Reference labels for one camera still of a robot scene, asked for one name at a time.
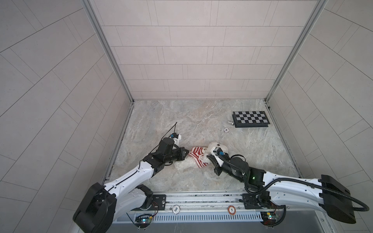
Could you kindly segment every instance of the chessboard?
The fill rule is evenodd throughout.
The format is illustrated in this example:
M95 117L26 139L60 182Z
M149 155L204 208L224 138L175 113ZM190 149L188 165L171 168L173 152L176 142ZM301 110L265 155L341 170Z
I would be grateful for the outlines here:
M240 127L268 127L269 121L264 111L234 111L234 125Z

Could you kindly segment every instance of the marble floor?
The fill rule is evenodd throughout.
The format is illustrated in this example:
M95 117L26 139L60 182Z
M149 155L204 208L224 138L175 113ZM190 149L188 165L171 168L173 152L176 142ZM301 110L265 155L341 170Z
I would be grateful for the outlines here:
M233 111L266 111L268 127L235 128L227 123ZM228 147L229 154L245 156L249 166L298 177L293 162L273 125L263 100L162 100L136 101L110 177L116 179L138 165L175 123L182 135L179 146L190 150L215 141ZM144 184L152 191L240 190L243 183L222 173L212 164L204 168L178 170L165 167Z

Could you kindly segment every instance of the tile wall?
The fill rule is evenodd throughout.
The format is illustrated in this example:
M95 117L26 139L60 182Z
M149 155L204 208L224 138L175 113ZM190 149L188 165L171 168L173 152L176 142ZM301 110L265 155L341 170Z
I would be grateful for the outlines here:
M303 177L373 208L373 1L329 0L269 104ZM373 210L339 232L373 232Z
M0 232L67 233L129 99L79 0L2 0L0 31Z
M264 98L316 1L91 0L135 99Z

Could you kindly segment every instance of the back wall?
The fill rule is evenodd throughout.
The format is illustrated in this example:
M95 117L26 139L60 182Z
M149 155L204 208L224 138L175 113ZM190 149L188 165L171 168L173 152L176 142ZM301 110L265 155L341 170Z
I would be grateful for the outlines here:
M134 99L264 98L316 1L91 0Z

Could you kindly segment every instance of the stuffed animal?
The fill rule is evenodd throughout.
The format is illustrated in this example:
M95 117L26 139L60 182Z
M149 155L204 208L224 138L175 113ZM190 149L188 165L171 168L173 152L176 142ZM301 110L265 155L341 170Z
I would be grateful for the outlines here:
M184 161L174 163L176 169L203 168L209 165L211 161L207 158L207 155L211 154L211 149L214 147L220 147L223 152L228 153L228 148L217 142L210 143L208 147L193 147Z

